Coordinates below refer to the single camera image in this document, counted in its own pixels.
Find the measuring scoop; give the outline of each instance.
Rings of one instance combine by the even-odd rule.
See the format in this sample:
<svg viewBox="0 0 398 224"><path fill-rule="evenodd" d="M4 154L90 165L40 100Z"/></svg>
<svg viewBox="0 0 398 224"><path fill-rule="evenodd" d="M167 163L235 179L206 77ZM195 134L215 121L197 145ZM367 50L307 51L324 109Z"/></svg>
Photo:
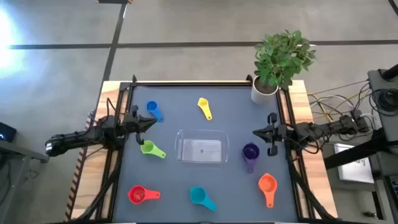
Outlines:
<svg viewBox="0 0 398 224"><path fill-rule="evenodd" d="M128 196L134 205L138 205L146 200L159 199L160 192L155 190L147 190L141 185L135 185L130 189Z"/></svg>
<svg viewBox="0 0 398 224"><path fill-rule="evenodd" d="M157 106L157 103L155 101L148 101L147 111L152 113L158 122L160 122L160 123L163 122L164 119L163 119L162 113L160 112L160 110Z"/></svg>
<svg viewBox="0 0 398 224"><path fill-rule="evenodd" d="M274 195L278 184L275 178L269 174L264 174L259 180L259 189L266 196L267 208L274 207Z"/></svg>
<svg viewBox="0 0 398 224"><path fill-rule="evenodd" d="M207 120L211 120L213 117L210 112L209 101L204 98L199 98L198 106L205 114Z"/></svg>
<svg viewBox="0 0 398 224"><path fill-rule="evenodd" d="M216 204L207 196L205 189L202 187L192 187L190 191L191 202L202 205L211 211L217 211Z"/></svg>
<svg viewBox="0 0 398 224"><path fill-rule="evenodd" d="M144 144L141 145L141 151L144 154L152 154L155 156L159 156L164 159L166 157L166 153L160 150L155 144L150 140L145 140Z"/></svg>
<svg viewBox="0 0 398 224"><path fill-rule="evenodd" d="M242 149L242 156L246 166L248 167L248 172L252 173L256 160L260 155L260 149L252 142L245 145Z"/></svg>

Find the concrete floor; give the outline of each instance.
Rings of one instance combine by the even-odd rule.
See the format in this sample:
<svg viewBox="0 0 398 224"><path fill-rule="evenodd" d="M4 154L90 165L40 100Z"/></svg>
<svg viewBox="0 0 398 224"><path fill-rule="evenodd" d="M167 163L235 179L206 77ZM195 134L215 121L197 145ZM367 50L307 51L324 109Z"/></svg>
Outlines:
<svg viewBox="0 0 398 224"><path fill-rule="evenodd" d="M52 135L84 128L109 50L1 46L107 44L119 10L92 0L0 0L0 94L7 96L0 99L0 121L18 129L17 144L44 152ZM387 0L134 0L119 42L258 41L284 29L300 29L310 40L398 39L398 17ZM309 92L365 80L368 70L389 68L398 58L398 45L315 49L316 64L295 77L305 80ZM140 80L240 80L252 74L254 53L252 47L119 49L110 80L130 80L132 74ZM350 96L361 86L324 95ZM361 109L370 112L366 102ZM40 175L24 184L10 223L62 221L76 157L70 151L46 165L33 164ZM333 195L341 218L375 222L359 214L358 195L369 194L334 189ZM16 215L22 210L24 215Z"/></svg>

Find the floor line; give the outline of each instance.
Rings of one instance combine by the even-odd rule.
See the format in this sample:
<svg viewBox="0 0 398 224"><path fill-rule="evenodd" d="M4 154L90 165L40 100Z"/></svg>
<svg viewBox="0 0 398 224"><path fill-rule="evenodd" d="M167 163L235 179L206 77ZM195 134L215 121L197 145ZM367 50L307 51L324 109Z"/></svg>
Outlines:
<svg viewBox="0 0 398 224"><path fill-rule="evenodd" d="M118 22L116 23L116 28L115 28L114 34L113 34L112 45L109 50L108 59L106 61L104 76L102 77L102 82L108 81L109 77L111 76L112 64L113 64L114 56L116 54L116 49L118 48L118 42L119 42L120 33L122 30L122 26L123 26L123 20L124 20L124 15L126 13L126 9L127 9L127 4L122 4L122 6L120 8L120 12L119 12Z"/></svg>
<svg viewBox="0 0 398 224"><path fill-rule="evenodd" d="M394 10L394 12L396 12L397 16L398 16L398 7L397 4L394 2L394 0L388 0L388 2L390 3L392 9Z"/></svg>
<svg viewBox="0 0 398 224"><path fill-rule="evenodd" d="M115 35L119 39L120 30ZM38 45L9 45L11 50L50 50L50 49L111 49L110 56L116 49L153 49L153 48L189 48L189 47L253 47L260 41L239 42L158 42L158 43L120 43L116 44L38 44ZM310 44L317 46L344 45L395 45L398 40L314 40Z"/></svg>

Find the purple measuring cup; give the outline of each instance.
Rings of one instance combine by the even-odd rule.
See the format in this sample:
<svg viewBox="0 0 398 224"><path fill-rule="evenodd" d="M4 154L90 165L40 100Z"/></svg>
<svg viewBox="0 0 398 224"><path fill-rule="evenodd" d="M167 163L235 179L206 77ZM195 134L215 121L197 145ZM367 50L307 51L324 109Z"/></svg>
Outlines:
<svg viewBox="0 0 398 224"><path fill-rule="evenodd" d="M248 167L248 172L252 173L254 170L254 165L256 160L260 155L260 149L252 142L245 145L242 149L242 156L246 166Z"/></svg>

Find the clear plastic container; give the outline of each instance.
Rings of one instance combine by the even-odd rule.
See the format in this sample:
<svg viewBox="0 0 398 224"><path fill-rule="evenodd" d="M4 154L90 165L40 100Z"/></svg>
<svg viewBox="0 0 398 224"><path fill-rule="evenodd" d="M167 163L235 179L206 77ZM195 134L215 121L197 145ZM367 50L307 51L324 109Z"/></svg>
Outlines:
<svg viewBox="0 0 398 224"><path fill-rule="evenodd" d="M179 161L222 164L228 159L228 135L215 130L180 130L175 150Z"/></svg>

